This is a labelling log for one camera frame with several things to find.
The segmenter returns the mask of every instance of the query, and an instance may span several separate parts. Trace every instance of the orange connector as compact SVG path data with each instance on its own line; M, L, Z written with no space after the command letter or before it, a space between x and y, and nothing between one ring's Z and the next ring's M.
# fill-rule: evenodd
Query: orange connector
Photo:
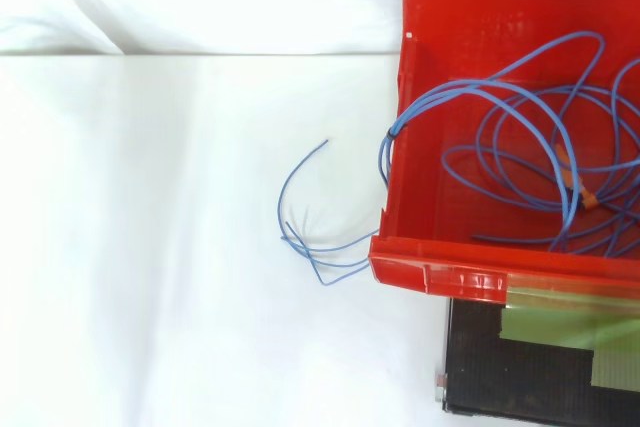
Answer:
M569 156L567 152L564 150L564 147L561 144L556 144L556 156L558 160L562 162L564 165L570 166L571 162L569 161ZM585 210L591 210L598 206L598 199L595 195L589 192L584 184L582 183L582 178L580 179L580 194L582 194L582 206ZM573 190L573 176L571 175L571 170L565 169L562 167L562 180L564 181L565 187Z

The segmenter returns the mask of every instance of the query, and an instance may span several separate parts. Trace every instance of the red plastic bin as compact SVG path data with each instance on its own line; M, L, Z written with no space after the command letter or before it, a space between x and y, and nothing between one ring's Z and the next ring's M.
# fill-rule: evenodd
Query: red plastic bin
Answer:
M398 114L443 82L485 78L544 43L581 30L605 37L606 51L588 83L610 88L615 74L640 56L640 0L404 0ZM573 84L596 48L588 40L569 42L513 71L507 80L537 89ZM640 104L640 68L627 74L620 92ZM554 236L560 228L557 214L494 201L443 169L442 153L472 143L489 108L480 99L456 99L411 121L396 139L387 206L369 253L376 279L429 294L498 303L505 303L507 288L515 285L640 299L638 250L626 259L610 259L549 253L548 245L524 249L472 239L476 233ZM610 163L610 117L592 106L585 106L584 115L579 105L571 111L577 113L568 115L565 123L570 124L578 158L587 156L591 165ZM637 118L624 120L640 131ZM505 124L500 145L523 157L544 156L515 122ZM622 158L636 155L635 147L623 142ZM461 154L452 158L452 164L465 177L482 183L486 179L471 157ZM511 173L536 188L541 181L527 175L522 170ZM597 183L598 177L584 180ZM538 187L541 192L552 188L548 182ZM589 227L609 215L579 212L574 225ZM620 242L638 237L636 226Z

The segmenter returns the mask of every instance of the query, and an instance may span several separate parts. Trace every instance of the black case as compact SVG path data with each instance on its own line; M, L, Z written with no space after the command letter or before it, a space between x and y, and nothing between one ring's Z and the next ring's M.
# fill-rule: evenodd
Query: black case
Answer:
M640 426L640 393L591 386L592 351L502 340L502 308L451 302L445 411L558 426Z

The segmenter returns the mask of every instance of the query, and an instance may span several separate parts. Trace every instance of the green tape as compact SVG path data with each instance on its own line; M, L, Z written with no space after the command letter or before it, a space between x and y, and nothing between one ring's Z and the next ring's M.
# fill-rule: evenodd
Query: green tape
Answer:
M598 320L591 385L640 392L640 319Z
M591 384L640 392L640 302L518 288L500 338L593 350Z
M593 350L596 321L576 312L504 309L500 338L572 349Z

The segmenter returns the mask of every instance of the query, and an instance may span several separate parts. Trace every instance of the coiled blue wire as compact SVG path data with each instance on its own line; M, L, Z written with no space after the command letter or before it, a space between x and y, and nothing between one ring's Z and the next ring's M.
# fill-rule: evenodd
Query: coiled blue wire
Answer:
M526 64L532 59L538 57L542 53L557 47L566 42L575 41L578 39L594 39L598 42L597 52L594 54L590 63L587 65L585 70L580 75L578 81L573 85L563 85L538 91L529 91L520 86L510 84L508 82L501 81L500 78L505 76L506 74L512 72L518 67ZM558 39L555 39L538 49L534 50L530 54L522 57L517 60L513 64L505 67L501 71L493 74L487 79L462 79L455 80L451 82L444 83L439 85L430 91L424 93L419 98L417 98L392 124L389 129L389 133L383 139L380 144L380 149L378 151L378 170L380 176L382 177L383 182L388 187L389 183L389 175L391 172L391 150L393 147L393 143L395 138L401 133L401 131L408 125L408 123L415 119L416 117L422 115L430 109L436 108L443 104L446 104L454 99L457 99L461 96L476 96L481 97L493 104L493 107L488 111L485 117L482 119L478 131L476 132L475 142L472 145L459 145L450 148L442 154L442 165L444 169L455 178L457 181L466 185L467 187L486 195L492 199L498 200L500 202L504 202L510 205L514 205L517 207L521 207L524 209L541 211L541 212L557 212L561 214L562 224L558 231L558 234L554 237L547 238L538 238L538 239L512 239L512 238L504 238L504 237L492 237L488 235L474 235L474 238L477 240L483 240L486 242L496 242L496 243L505 243L505 244L521 244L521 245L543 245L549 244L549 250L561 250L567 251L567 242L569 240L578 239L582 237L586 237L589 235L596 234L604 229L609 229L611 226L614 227L613 233L607 235L596 242L588 244L580 249L568 252L572 254L584 254L596 250L600 247L606 246L604 255L617 257L624 255L631 251L632 249L640 246L640 239L637 241L633 241L630 244L616 250L617 243L620 239L620 236L626 232L629 228L631 228L636 223L640 224L640 215L636 214L632 211L634 205L640 198L640 175L636 176L633 182L628 182L631 176L634 173L636 167L640 165L640 155L634 160L620 162L620 130L622 129L626 132L636 147L640 151L640 137L636 132L632 129L632 127L621 119L618 115L618 104L624 105L629 112L633 113L635 116L640 118L640 110L636 108L628 99L620 96L618 94L618 90L620 87L620 83L626 73L633 68L634 66L640 64L640 59L634 59L625 65L620 72L616 75L615 81L613 83L612 90L607 90L601 87L585 85L585 81L588 78L589 74L598 64L604 50L605 50L605 40L604 38L596 33L590 31L580 31L574 32L565 36L562 36ZM510 92L512 95L507 99L501 99L494 95L493 93L489 93L483 89L489 88L492 92L495 91L506 91ZM548 96L566 96L566 100L562 104L562 107L558 111L558 113L554 112L551 107L543 100ZM602 100L600 100L596 95L608 96L611 99L610 105L606 105ZM614 150L614 158L611 165L600 166L600 167L582 167L578 165L578 161L574 152L573 144L571 142L571 137L569 132L567 131L565 125L563 124L563 117L566 112L569 110L570 106L573 104L573 101L576 98L585 99L592 104L596 105L606 113L611 116L611 122L613 125L614 131L614 140L613 140L613 150ZM546 116L553 122L553 130L550 136L550 139L547 140L544 135L540 132L540 130L529 121L524 115L522 115L518 108L525 103L532 102L540 110L546 114ZM489 124L489 120L497 114L500 114L500 117L494 127L492 133L492 145L491 147L481 145L481 138L483 136L484 131ZM517 120L520 124L522 124L531 134L536 138L552 166L552 173L546 172L540 167L519 158L513 154L508 152L504 152L498 148L498 139L500 136L500 131L508 118L513 118ZM567 157L569 158L569 165L564 165L556 156L553 145L556 145L557 137L560 136L564 147L567 152ZM306 245L306 243L302 240L300 235L291 227L288 222L284 222L282 219L282 201L285 194L285 190L289 185L291 178L294 174L302 167L302 165L318 150L324 147L328 141L324 141L318 147L313 149L302 161L293 169L293 171L287 177L282 190L280 192L280 197L278 199L278 223L280 226L280 230L282 233L281 238L287 242L293 250L299 255L306 258L318 277L318 280L323 285L332 285L344 278L347 278L351 275L354 275L368 267L368 260L362 259L358 262L353 262L350 264L336 264L331 262L320 261L317 259L317 255L321 255L323 253L329 252L338 252L344 249L348 249L353 247L360 242L368 239L369 237L375 235L378 231L374 230L362 237L344 244L338 247L332 248L310 248ZM505 197L504 195L499 195L495 192L491 192L490 190L483 188L480 185L477 185L468 179L465 179L463 176L455 172L455 170L450 166L448 162L448 158L450 155L456 152L469 151L475 152L478 161L482 168L497 182L506 187L512 194L514 194L513 198ZM493 170L489 167L489 164L486 162L485 155L491 155L495 169ZM515 183L509 178L507 172L505 171L502 165L502 159L508 159L512 162L516 162L519 165L535 172L543 179L555 184L558 188L558 193L560 197L560 201L551 200L551 199L543 199L531 195L529 193L524 192L522 189L517 187ZM595 191L596 198L599 202L599 205L607 208L608 210L613 212L613 216L606 221L578 232L571 232L571 227L575 220L575 216L580 203L580 189L567 189L564 185L562 179L562 169L567 169L571 172L572 183L574 186L580 186L580 174L581 173L607 173L607 178L605 181L598 187ZM620 179L618 179L613 185L615 175L617 172L625 171ZM619 206L613 201L623 199L622 206ZM330 282L325 282L320 275L318 270L318 266L323 267L334 267L334 268L352 268L353 270L348 273L332 280Z

